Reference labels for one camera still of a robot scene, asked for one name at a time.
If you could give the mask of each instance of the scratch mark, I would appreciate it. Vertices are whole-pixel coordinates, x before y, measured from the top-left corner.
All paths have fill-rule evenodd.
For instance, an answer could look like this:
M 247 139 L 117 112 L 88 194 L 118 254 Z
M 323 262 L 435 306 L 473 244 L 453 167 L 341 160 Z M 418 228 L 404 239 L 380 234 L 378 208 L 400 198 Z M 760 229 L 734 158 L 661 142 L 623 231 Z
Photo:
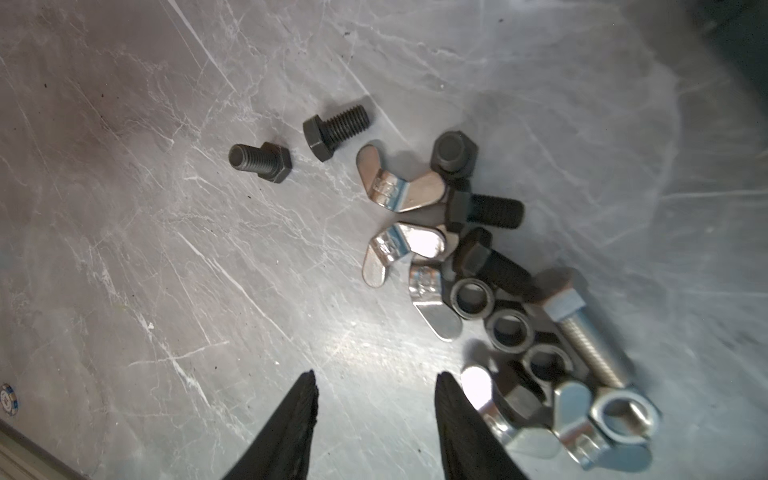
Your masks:
M 147 173 L 149 174 L 149 176 L 150 176 L 150 178 L 152 179 L 152 181 L 153 181 L 153 182 L 154 182 L 154 183 L 155 183 L 155 184 L 156 184 L 158 187 L 160 187 L 162 190 L 165 190 L 165 187 L 163 187 L 162 185 L 160 185 L 160 182 L 158 182 L 158 181 L 157 181 L 157 178 L 155 178 L 155 177 L 154 177 L 154 175 L 152 174 L 152 170 L 150 170 L 149 168 L 145 167 L 145 166 L 144 166 L 144 164 L 142 164 L 142 163 L 139 161 L 139 159 L 138 159 L 138 157 L 136 156 L 136 154 L 134 154 L 134 152 L 133 152 L 133 151 L 132 151 L 130 148 L 128 148 L 128 146 L 127 146 L 125 143 L 123 143 L 123 141 L 120 139 L 120 136 L 117 134 L 117 132 L 115 132 L 115 131 L 112 129 L 112 127 L 110 127 L 110 126 L 109 126 L 109 124 L 106 122 L 106 120 L 104 120 L 104 119 L 101 117 L 101 114 L 98 112 L 98 109 L 97 109 L 97 108 L 96 108 L 96 107 L 95 107 L 95 106 L 94 106 L 94 105 L 91 103 L 91 101 L 90 101 L 90 100 L 88 100 L 88 96 L 86 96 L 85 92 L 83 92 L 83 91 L 82 91 L 82 89 L 80 88 L 80 85 L 78 85 L 77 83 L 75 83 L 75 82 L 74 82 L 74 81 L 73 81 L 71 78 L 67 78 L 67 81 L 68 81 L 68 82 L 69 82 L 69 84 L 70 84 L 70 85 L 71 85 L 71 86 L 72 86 L 72 87 L 73 87 L 75 90 L 77 90 L 77 91 L 78 91 L 78 93 L 79 93 L 79 94 L 80 94 L 80 95 L 83 97 L 83 99 L 85 100 L 85 103 L 87 103 L 87 104 L 88 104 L 88 106 L 89 106 L 89 107 L 91 107 L 91 110 L 93 110 L 93 111 L 94 111 L 94 113 L 95 113 L 96 115 L 98 115 L 98 116 L 99 116 L 99 123 L 101 123 L 102 125 L 104 125 L 104 127 L 105 127 L 105 128 L 108 130 L 108 131 L 109 131 L 109 133 L 111 133 L 111 134 L 112 134 L 112 136 L 115 138 L 115 140 L 117 140 L 117 141 L 118 141 L 118 143 L 119 143 L 120 145 L 122 145 L 122 147 L 123 147 L 123 148 L 124 148 L 124 149 L 125 149 L 125 150 L 126 150 L 126 151 L 127 151 L 127 152 L 128 152 L 128 153 L 129 153 L 129 154 L 132 156 L 132 157 L 133 157 L 133 158 L 134 158 L 134 160 L 136 160 L 136 164 L 137 164 L 137 165 L 139 165 L 140 167 L 144 168 L 144 169 L 147 171 Z
M 328 363 L 329 363 L 331 360 L 333 360 L 333 358 L 336 356 L 336 354 L 339 352 L 339 350 L 341 350 L 341 349 L 342 349 L 342 347 L 344 347 L 344 346 L 345 346 L 345 345 L 344 345 L 344 341 L 346 340 L 346 337 L 348 337 L 348 336 L 349 336 L 349 334 L 350 334 L 350 333 L 352 333 L 352 331 L 353 331 L 354 329 L 355 329 L 355 328 L 354 328 L 354 326 L 353 326 L 351 329 L 349 329 L 349 330 L 347 330 L 346 332 L 344 332 L 344 335 L 341 335 L 341 338 L 339 339 L 339 342 L 336 344 L 336 348 L 335 348 L 335 349 L 334 349 L 334 350 L 331 352 L 331 354 L 330 354 L 330 356 L 328 357 L 328 359 L 327 359 L 325 362 L 323 362 L 323 364 L 320 366 L 320 368 L 323 368 L 324 366 L 328 365 Z
M 152 326 L 152 324 L 151 324 L 151 323 L 150 323 L 150 324 L 147 326 L 147 329 L 148 329 L 148 330 L 152 330 L 152 329 L 153 329 L 153 326 Z M 222 345 L 229 345 L 229 344 L 230 344 L 230 341 L 229 341 L 229 340 L 224 340 L 223 342 L 219 342 L 219 343 L 213 343 L 213 344 L 211 344 L 211 345 L 205 345 L 205 346 L 202 346 L 202 347 L 200 347 L 199 349 L 195 349 L 195 350 L 192 350 L 191 352 L 185 353 L 185 354 L 183 354 L 183 355 L 179 355 L 179 356 L 169 356 L 169 357 L 167 357 L 167 358 L 165 358 L 165 359 L 159 359 L 159 360 L 137 360 L 136 362 L 131 362 L 131 363 L 128 363 L 128 366 L 141 365 L 141 364 L 146 364 L 146 363 L 157 363 L 157 362 L 172 362 L 172 361 L 174 361 L 174 360 L 181 360 L 181 359 L 186 359 L 186 358 L 188 358 L 188 357 L 191 357 L 191 356 L 192 356 L 192 355 L 194 355 L 195 353 L 199 353 L 199 352 L 202 352 L 203 350 L 207 350 L 207 349 L 209 349 L 210 347 L 213 347 L 213 346 L 222 346 Z
M 144 318 L 144 315 L 141 315 L 141 313 L 137 313 L 137 319 L 139 323 L 141 324 L 141 327 L 144 329 L 144 331 L 149 335 L 150 338 L 153 338 L 152 330 L 149 328 L 149 325 L 147 324 L 147 320 Z M 170 364 L 174 367 L 174 370 L 176 371 L 176 374 L 181 377 L 181 379 L 184 381 L 184 383 L 190 387 L 191 389 L 195 390 L 198 395 L 203 399 L 203 402 L 210 408 L 210 402 L 208 402 L 208 397 L 205 396 L 205 392 L 203 391 L 203 387 L 200 385 L 200 382 L 198 382 L 192 375 L 188 374 L 184 371 L 184 369 L 181 368 L 181 365 L 179 365 L 179 362 L 174 358 L 173 355 L 170 353 L 170 348 L 165 343 L 162 343 L 160 340 L 157 341 L 157 344 L 160 346 L 160 348 L 165 352 L 168 361 L 170 361 Z
M 179 237 L 181 237 L 181 239 L 184 240 L 184 242 L 189 246 L 189 248 L 191 248 L 192 251 L 196 253 L 196 255 L 198 255 L 200 258 L 202 258 L 203 261 L 205 261 L 205 263 L 208 266 L 210 266 L 213 270 L 218 270 L 222 275 L 224 275 L 227 278 L 227 280 L 229 280 L 234 285 L 234 287 L 236 289 L 238 289 L 246 297 L 246 299 L 250 302 L 250 304 L 253 305 L 254 308 L 256 308 L 256 310 L 259 312 L 259 314 L 261 316 L 263 316 L 265 319 L 267 319 L 267 321 L 272 323 L 272 325 L 277 329 L 277 331 L 280 332 L 280 334 L 282 336 L 284 336 L 289 342 L 293 343 L 292 339 L 283 331 L 283 329 L 280 328 L 280 326 L 277 324 L 277 322 L 275 322 L 274 320 L 269 318 L 269 316 L 264 312 L 264 310 L 262 310 L 261 307 L 255 301 L 253 301 L 253 299 L 250 297 L 250 295 L 248 295 L 248 293 L 245 291 L 243 286 L 240 285 L 240 283 L 237 280 L 235 280 L 229 274 L 229 272 L 227 272 L 216 261 L 216 259 L 208 260 L 189 240 L 187 240 L 187 238 L 184 235 L 182 235 L 179 232 L 177 232 L 177 233 L 179 234 Z
M 393 122 L 392 119 L 389 118 L 389 115 L 386 114 L 386 112 L 381 107 L 381 105 L 376 103 L 376 100 L 373 99 L 373 96 L 371 95 L 370 90 L 368 90 L 368 88 L 363 84 L 363 82 L 360 80 L 360 78 L 357 75 L 355 75 L 355 72 L 353 72 L 352 69 L 349 68 L 349 65 L 345 64 L 344 62 L 341 62 L 341 65 L 343 65 L 344 69 L 350 75 L 352 75 L 352 78 L 357 83 L 357 85 L 362 89 L 362 91 L 364 91 L 366 93 L 366 95 L 368 95 L 368 97 L 371 99 L 371 102 L 373 102 L 373 105 L 376 108 L 379 109 L 379 112 L 381 112 L 381 115 L 382 115 L 382 117 L 384 117 L 384 120 L 386 120 L 386 122 L 392 127 L 392 129 L 395 131 L 395 133 L 397 133 L 398 137 L 400 137 L 402 139 L 402 141 L 404 141 L 406 143 L 406 145 L 408 145 L 410 147 L 411 146 L 411 142 L 409 142 L 408 139 L 406 139 L 406 137 L 402 134 L 400 129 L 395 126 L 395 122 Z
M 208 56 L 208 60 L 210 60 L 210 63 L 214 64 L 214 67 L 221 73 L 221 76 L 224 77 L 224 80 L 227 81 L 228 85 L 232 90 L 237 91 L 234 85 L 232 85 L 232 82 L 229 78 L 224 74 L 224 70 L 221 69 L 218 63 L 216 63 L 216 60 L 214 60 L 214 56 L 210 54 L 207 48 L 205 48 L 205 45 L 203 45 L 203 41 L 200 40 L 200 36 L 197 34 L 196 31 L 194 31 L 194 28 L 192 28 L 192 24 L 187 20 L 187 17 L 184 16 L 184 13 L 181 11 L 181 8 L 179 8 L 179 5 L 176 3 L 176 0 L 167 0 L 170 6 L 176 11 L 176 13 L 181 17 L 181 21 L 184 22 L 184 24 L 189 29 L 190 33 L 194 37 L 195 40 L 197 40 L 197 43 L 200 44 L 200 47 L 202 47 L 203 51 L 205 52 L 205 55 Z
M 19 184 L 21 184 L 23 187 L 29 187 L 29 184 L 25 184 L 24 182 L 22 182 L 21 180 L 19 180 L 19 179 L 16 177 L 16 174 L 14 174 L 14 172 L 13 172 L 13 169 L 11 168 L 11 164 L 10 164 L 10 163 L 9 163 L 9 162 L 8 162 L 8 161 L 5 159 L 5 157 L 3 157 L 2 155 L 0 155 L 0 160 L 2 160 L 2 161 L 5 163 L 5 165 L 7 165 L 7 166 L 8 166 L 8 171 L 9 171 L 9 172 L 11 172 L 11 177 L 13 177 L 13 179 L 14 179 L 14 180 L 16 180 L 16 181 L 17 181 Z
M 192 148 L 194 148 L 195 150 L 199 151 L 200 154 L 202 154 L 208 160 L 216 163 L 216 161 L 213 158 L 209 157 L 208 154 L 206 154 L 204 151 L 202 151 L 197 145 L 192 145 Z
M 164 6 L 164 5 L 163 5 L 163 11 L 165 12 L 165 15 L 167 15 L 167 16 L 168 16 L 168 18 L 170 19 L 170 23 L 174 24 L 174 28 L 176 28 L 176 31 L 178 31 L 178 32 L 179 32 L 179 36 L 181 37 L 181 41 L 183 41 L 183 42 L 184 42 L 184 44 L 187 46 L 187 50 L 189 50 L 189 51 L 190 51 L 190 55 L 192 55 L 192 59 L 193 59 L 193 60 L 194 60 L 194 62 L 197 64 L 197 67 L 200 69 L 200 73 L 202 74 L 202 72 L 203 72 L 203 67 L 200 65 L 200 62 L 199 62 L 199 61 L 197 61 L 197 57 L 195 57 L 194 53 L 192 52 L 192 48 L 191 48 L 191 47 L 190 47 L 190 45 L 187 43 L 187 39 L 186 39 L 186 38 L 184 38 L 184 36 L 181 34 L 181 30 L 179 30 L 179 28 L 176 26 L 176 22 L 174 22 L 174 20 L 173 20 L 173 19 L 170 17 L 170 13 L 168 13 L 168 10 L 166 10 L 166 8 L 165 8 L 165 6 Z
M 184 179 L 185 180 L 194 180 L 196 182 L 203 182 L 204 184 L 208 184 L 208 185 L 212 186 L 213 188 L 215 188 L 216 190 L 218 190 L 222 194 L 224 193 L 223 190 L 221 190 L 219 187 L 217 187 L 216 185 L 212 184 L 208 180 L 202 178 L 200 175 L 195 175 L 193 177 L 184 177 Z
M 11 88 L 14 99 L 16 100 L 16 105 L 18 106 L 19 111 L 22 113 L 22 117 L 24 117 L 24 124 L 27 126 L 27 130 L 29 130 L 29 135 L 32 137 L 32 142 L 35 144 L 35 150 L 38 151 L 40 158 L 43 160 L 43 166 L 45 167 L 45 170 L 50 172 L 51 169 L 48 168 L 48 162 L 45 160 L 45 155 L 43 155 L 42 150 L 40 150 L 40 144 L 38 143 L 38 138 L 37 136 L 35 136 L 35 131 L 32 129 L 32 124 L 29 122 L 29 118 L 27 118 L 27 112 L 25 112 L 24 108 L 22 108 L 22 103 L 18 99 L 18 92 L 16 91 L 16 88 L 11 83 L 11 72 L 8 70 L 8 66 L 5 64 L 5 59 L 1 55 L 0 55 L 0 63 L 2 63 L 2 66 L 5 69 L 5 73 L 8 76 L 8 78 L 6 78 L 5 81 L 8 83 L 8 86 Z M 58 187 L 56 186 L 57 180 L 58 180 L 58 174 L 56 175 L 56 178 L 54 178 L 53 180 L 53 188 L 56 189 L 56 193 L 58 194 L 58 197 L 63 200 L 64 198 L 61 196 L 61 192 L 58 191 Z
M 662 195 L 661 200 L 678 198 L 715 198 L 715 197 L 755 197 L 768 195 L 768 190 L 732 190 L 723 192 L 680 192 L 676 194 Z

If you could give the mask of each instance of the black hex bolt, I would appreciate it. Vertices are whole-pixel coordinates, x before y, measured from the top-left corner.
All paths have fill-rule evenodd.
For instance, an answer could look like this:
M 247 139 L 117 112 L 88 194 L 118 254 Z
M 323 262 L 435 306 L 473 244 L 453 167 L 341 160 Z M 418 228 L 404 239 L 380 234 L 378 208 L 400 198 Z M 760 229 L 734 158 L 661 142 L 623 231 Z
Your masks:
M 477 156 L 477 144 L 464 132 L 446 131 L 435 140 L 429 165 L 453 185 L 472 176 Z
M 450 190 L 445 207 L 445 225 L 452 232 L 460 231 L 465 223 L 517 228 L 524 216 L 525 205 L 520 200 L 461 190 Z
M 254 172 L 260 178 L 278 184 L 291 171 L 290 152 L 268 141 L 261 148 L 236 144 L 230 149 L 230 165 L 235 170 Z
M 531 274 L 493 250 L 492 240 L 491 232 L 483 227 L 467 233 L 453 254 L 453 270 L 461 276 L 473 276 L 493 283 L 512 295 L 529 295 L 534 288 Z
M 366 109 L 356 105 L 328 121 L 320 120 L 315 115 L 304 122 L 304 137 L 312 153 L 324 162 L 333 156 L 333 152 L 344 140 L 354 137 L 371 126 Z

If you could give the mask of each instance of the hex bolt head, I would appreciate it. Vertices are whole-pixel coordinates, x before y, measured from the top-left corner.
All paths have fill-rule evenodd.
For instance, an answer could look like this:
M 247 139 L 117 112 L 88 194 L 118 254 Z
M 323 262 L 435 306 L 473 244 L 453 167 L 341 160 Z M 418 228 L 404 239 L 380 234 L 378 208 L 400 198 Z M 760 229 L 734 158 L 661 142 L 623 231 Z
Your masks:
M 494 381 L 496 393 L 502 398 L 502 413 L 512 425 L 520 429 L 544 420 L 545 405 L 529 379 L 509 370 L 500 372 Z
M 478 146 L 462 131 L 446 131 L 435 141 L 430 167 L 449 183 L 469 178 L 475 169 Z
M 261 148 L 233 145 L 229 161 L 235 170 L 254 172 L 259 174 L 260 178 L 275 184 L 285 180 L 292 168 L 288 149 L 268 141 L 265 141 Z
M 310 150 L 315 154 L 317 160 L 327 161 L 333 156 L 333 150 L 323 140 L 323 129 L 325 125 L 320 117 L 315 115 L 309 120 L 304 122 L 304 138 L 306 138 L 307 144 L 310 146 Z
M 469 200 L 472 193 L 466 190 L 449 190 L 445 202 L 445 228 L 449 232 L 460 232 L 469 217 Z
M 354 137 L 370 127 L 366 109 L 356 105 L 328 121 L 315 115 L 304 122 L 304 138 L 318 160 L 324 162 L 333 157 L 333 152 L 344 140 Z
M 453 256 L 453 271 L 461 276 L 476 276 L 506 292 L 524 296 L 533 284 L 531 274 L 491 248 L 491 232 L 483 227 L 471 230 L 459 242 Z

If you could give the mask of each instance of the round sticker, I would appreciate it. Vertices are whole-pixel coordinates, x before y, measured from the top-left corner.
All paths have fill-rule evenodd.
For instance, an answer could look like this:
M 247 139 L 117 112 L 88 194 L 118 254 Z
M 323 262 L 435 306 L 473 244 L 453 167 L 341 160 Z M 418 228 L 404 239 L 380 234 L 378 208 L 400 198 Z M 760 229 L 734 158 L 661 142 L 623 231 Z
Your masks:
M 0 404 L 5 413 L 9 415 L 15 415 L 18 411 L 18 400 L 16 394 L 13 393 L 13 389 L 8 383 L 4 383 L 0 386 Z

